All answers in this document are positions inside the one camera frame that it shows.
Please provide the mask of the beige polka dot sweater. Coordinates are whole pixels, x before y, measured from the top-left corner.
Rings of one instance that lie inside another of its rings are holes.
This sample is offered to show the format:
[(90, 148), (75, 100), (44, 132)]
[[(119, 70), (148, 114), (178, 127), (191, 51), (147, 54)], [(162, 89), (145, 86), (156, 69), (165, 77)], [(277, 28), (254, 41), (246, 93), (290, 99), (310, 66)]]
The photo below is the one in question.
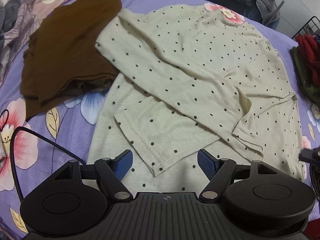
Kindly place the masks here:
[(208, 183), (197, 163), (202, 148), (306, 178), (297, 96), (277, 50), (253, 25), (208, 5), (122, 9), (95, 46), (119, 74), (87, 161), (131, 150), (123, 183), (132, 193), (200, 193)]

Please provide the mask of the brown folded garment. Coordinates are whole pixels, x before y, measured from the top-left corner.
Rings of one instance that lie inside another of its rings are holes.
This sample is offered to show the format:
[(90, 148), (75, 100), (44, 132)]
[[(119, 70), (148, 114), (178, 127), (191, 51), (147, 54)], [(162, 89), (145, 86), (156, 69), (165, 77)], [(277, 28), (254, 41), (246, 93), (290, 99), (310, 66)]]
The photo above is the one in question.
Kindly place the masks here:
[(57, 7), (30, 36), (20, 93), (26, 119), (67, 99), (111, 87), (118, 71), (95, 47), (121, 0), (77, 0)]

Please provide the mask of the mauve striped garment pile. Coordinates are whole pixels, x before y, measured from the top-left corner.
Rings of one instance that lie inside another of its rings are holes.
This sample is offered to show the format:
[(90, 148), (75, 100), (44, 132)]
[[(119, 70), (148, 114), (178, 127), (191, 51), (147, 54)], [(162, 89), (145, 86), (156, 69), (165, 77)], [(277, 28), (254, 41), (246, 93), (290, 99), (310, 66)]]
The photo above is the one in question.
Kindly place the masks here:
[(66, 0), (1, 0), (1, 83), (42, 20)]

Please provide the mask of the dark green garment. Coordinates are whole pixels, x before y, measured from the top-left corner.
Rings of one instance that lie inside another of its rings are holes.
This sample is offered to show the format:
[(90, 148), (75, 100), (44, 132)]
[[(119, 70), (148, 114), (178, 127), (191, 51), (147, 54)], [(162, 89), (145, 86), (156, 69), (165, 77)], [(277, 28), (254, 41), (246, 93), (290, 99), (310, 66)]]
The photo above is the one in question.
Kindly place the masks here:
[(297, 47), (290, 49), (290, 54), (300, 92), (319, 107), (319, 88), (312, 83), (311, 70), (306, 66)]

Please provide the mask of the purple floral bed sheet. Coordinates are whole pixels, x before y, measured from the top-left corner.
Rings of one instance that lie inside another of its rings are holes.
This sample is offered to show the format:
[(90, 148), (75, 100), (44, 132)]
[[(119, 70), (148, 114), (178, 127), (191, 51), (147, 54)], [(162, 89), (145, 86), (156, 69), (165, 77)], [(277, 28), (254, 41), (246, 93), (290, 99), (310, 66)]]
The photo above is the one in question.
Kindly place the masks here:
[[(171, 5), (208, 5), (232, 22), (253, 25), (277, 50), (297, 96), (303, 140), (299, 154), (319, 147), (319, 109), (300, 94), (290, 54), (296, 42), (203, 0), (121, 3), (135, 14)], [(117, 77), (107, 90), (72, 97), (27, 120), (20, 85), (28, 44), (1, 88), (1, 229), (22, 239), (304, 239), (308, 221), (319, 217), (309, 163), (300, 160), (306, 166), (304, 181), (261, 160), (235, 161), (231, 183), (217, 202), (202, 202), (201, 192), (193, 191), (130, 191), (129, 202), (107, 200), (97, 185), (94, 162), (87, 159)]]

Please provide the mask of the red knitted garment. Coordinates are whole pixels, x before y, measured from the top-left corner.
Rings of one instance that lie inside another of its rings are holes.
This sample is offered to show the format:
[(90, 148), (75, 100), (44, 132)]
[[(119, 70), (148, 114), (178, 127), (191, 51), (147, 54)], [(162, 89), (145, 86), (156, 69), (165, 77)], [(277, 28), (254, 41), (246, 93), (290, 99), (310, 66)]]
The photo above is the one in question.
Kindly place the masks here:
[(296, 41), (306, 66), (311, 70), (312, 83), (319, 87), (319, 42), (315, 38), (315, 35), (298, 34)]

